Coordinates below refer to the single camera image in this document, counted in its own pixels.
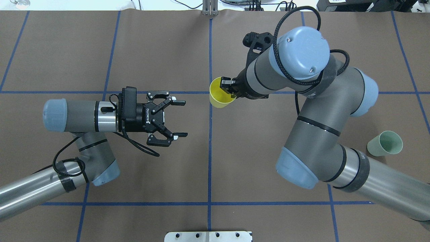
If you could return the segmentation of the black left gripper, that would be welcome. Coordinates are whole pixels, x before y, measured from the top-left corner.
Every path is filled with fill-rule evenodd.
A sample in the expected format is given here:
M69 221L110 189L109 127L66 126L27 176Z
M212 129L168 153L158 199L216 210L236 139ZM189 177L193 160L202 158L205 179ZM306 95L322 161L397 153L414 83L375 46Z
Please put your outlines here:
M149 91L146 95L148 103L138 103L136 111L136 120L139 127L139 132L148 133L146 144L156 147L169 147L172 142L179 137L187 137L188 133L172 133L164 125L164 109L167 106L184 106L186 101L178 100L172 96L167 90ZM163 101L156 105L153 103L156 99ZM154 133L162 134L166 139L158 139Z

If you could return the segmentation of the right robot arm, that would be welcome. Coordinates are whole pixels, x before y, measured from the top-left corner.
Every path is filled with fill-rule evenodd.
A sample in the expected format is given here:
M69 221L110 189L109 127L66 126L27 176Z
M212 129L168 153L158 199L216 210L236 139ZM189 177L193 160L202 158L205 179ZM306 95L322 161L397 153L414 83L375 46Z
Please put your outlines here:
M311 27L281 37L250 32L243 45L249 48L246 67L236 78L221 78L224 93L258 99L288 87L306 97L275 166L284 179L305 189L329 183L429 229L429 184L338 143L348 118L375 104L378 86L372 78L354 67L338 74L343 63Z

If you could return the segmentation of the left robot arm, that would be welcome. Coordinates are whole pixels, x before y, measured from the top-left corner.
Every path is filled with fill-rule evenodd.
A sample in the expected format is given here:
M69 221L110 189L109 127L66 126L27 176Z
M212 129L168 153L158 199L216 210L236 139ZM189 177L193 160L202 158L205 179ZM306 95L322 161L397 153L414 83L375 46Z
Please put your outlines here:
M169 147L174 140L187 136L165 126L166 107L186 104L169 91L149 91L146 103L138 103L135 87L125 87L113 96L116 102L64 98L46 101L45 128L50 132L70 133L72 141L55 154L50 165L1 187L1 221L82 185L100 186L116 179L120 169L106 133L114 133L155 157L159 153L149 146Z

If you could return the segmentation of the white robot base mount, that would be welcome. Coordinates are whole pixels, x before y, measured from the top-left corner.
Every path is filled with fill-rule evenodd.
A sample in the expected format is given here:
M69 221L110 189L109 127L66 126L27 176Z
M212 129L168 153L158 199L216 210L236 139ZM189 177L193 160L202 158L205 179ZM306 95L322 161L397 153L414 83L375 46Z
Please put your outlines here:
M249 231L168 232L165 242L252 242Z

